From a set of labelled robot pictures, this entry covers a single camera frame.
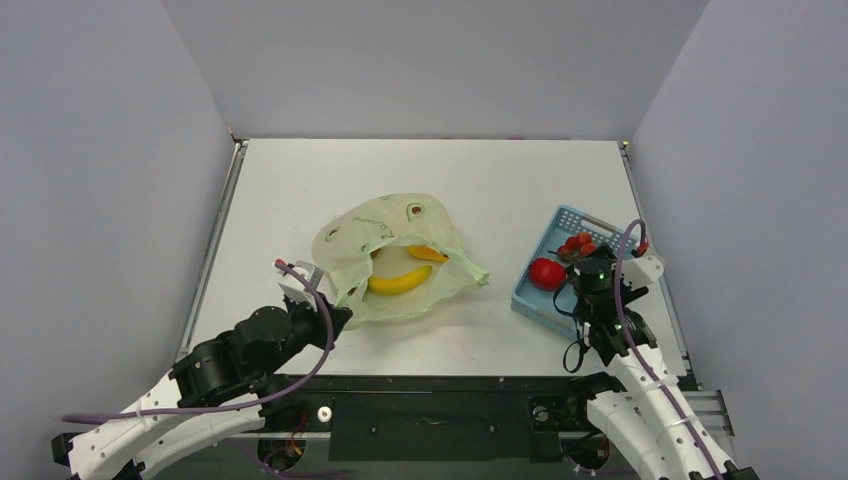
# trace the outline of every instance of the white table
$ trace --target white table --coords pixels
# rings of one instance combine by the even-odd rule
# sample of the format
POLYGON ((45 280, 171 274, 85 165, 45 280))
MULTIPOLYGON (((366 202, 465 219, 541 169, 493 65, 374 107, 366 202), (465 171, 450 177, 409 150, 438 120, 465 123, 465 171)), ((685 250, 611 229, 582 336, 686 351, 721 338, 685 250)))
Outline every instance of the white table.
MULTIPOLYGON (((566 375, 569 341, 510 310, 513 286, 559 205, 619 227, 638 215, 615 142, 252 139, 236 173, 188 348, 259 307, 280 305, 274 259, 310 261, 322 226, 380 195, 438 198, 471 259, 491 273, 490 285, 415 320, 345 331, 324 374, 566 375)), ((321 289, 334 300, 328 280, 321 289)), ((631 306, 656 334, 672 373, 685 374, 662 290, 631 306)), ((281 372, 306 373, 319 353, 308 347, 281 372)), ((579 373, 599 367, 590 353, 579 373)))

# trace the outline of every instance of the white wall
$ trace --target white wall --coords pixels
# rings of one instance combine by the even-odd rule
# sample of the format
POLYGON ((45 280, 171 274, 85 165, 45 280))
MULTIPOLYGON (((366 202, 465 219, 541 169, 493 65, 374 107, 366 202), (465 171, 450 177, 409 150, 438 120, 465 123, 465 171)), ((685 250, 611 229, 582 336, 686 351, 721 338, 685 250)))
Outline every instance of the white wall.
POLYGON ((0 6, 0 464, 173 361, 232 154, 158 1, 0 6))
POLYGON ((242 137, 629 138, 707 0, 163 0, 242 137))
POLYGON ((764 479, 848 471, 846 25, 712 0, 632 143, 695 372, 764 479))

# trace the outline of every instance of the translucent green plastic bag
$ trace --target translucent green plastic bag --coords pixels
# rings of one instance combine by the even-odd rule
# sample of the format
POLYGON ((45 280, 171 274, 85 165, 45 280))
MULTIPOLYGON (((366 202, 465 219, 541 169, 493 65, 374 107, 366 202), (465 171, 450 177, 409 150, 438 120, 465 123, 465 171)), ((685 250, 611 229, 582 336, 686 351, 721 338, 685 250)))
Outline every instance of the translucent green plastic bag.
POLYGON ((426 194, 386 195, 363 203, 318 232, 312 256, 332 280, 336 304, 353 310, 354 322, 411 318, 463 288, 486 285, 489 277, 466 256, 445 207, 426 194), (416 259, 403 248, 408 245, 428 246, 449 259, 416 259), (433 266, 430 277, 408 292, 381 296, 368 290, 372 274, 399 276, 422 265, 433 266))

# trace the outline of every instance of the cherry tomato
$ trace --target cherry tomato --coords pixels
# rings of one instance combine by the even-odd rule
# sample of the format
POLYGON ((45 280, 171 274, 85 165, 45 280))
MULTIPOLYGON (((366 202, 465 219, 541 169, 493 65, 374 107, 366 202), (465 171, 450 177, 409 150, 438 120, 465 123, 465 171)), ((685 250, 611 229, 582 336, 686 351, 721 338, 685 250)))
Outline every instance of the cherry tomato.
POLYGON ((586 245, 592 243, 592 236, 589 232, 580 232, 577 234, 577 240, 580 241, 580 245, 586 245))
POLYGON ((596 247, 595 247, 594 243, 587 243, 586 245, 583 245, 582 247, 580 247, 580 255, 581 256, 589 255, 590 253, 595 251, 595 248, 596 247))
POLYGON ((565 245, 563 245, 563 247, 565 247, 566 252, 576 252, 577 250, 580 250, 580 239, 577 237, 568 237, 568 240, 565 241, 565 245))
POLYGON ((548 258, 537 258, 530 264, 529 277, 536 288, 553 291, 565 283, 565 267, 548 258))

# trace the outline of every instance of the yellow banana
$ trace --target yellow banana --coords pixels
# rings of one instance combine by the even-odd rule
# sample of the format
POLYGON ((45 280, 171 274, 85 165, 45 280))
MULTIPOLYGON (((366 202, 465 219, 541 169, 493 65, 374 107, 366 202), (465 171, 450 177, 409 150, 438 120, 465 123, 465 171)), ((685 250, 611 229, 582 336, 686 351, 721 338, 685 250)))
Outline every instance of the yellow banana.
POLYGON ((433 250, 424 245, 410 245, 406 247, 406 252, 419 260, 430 260, 431 262, 445 263, 448 261, 446 255, 433 250))
POLYGON ((408 292, 424 283, 432 271, 431 265, 425 265, 399 277, 371 277, 368 279, 368 289, 378 295, 397 295, 408 292))

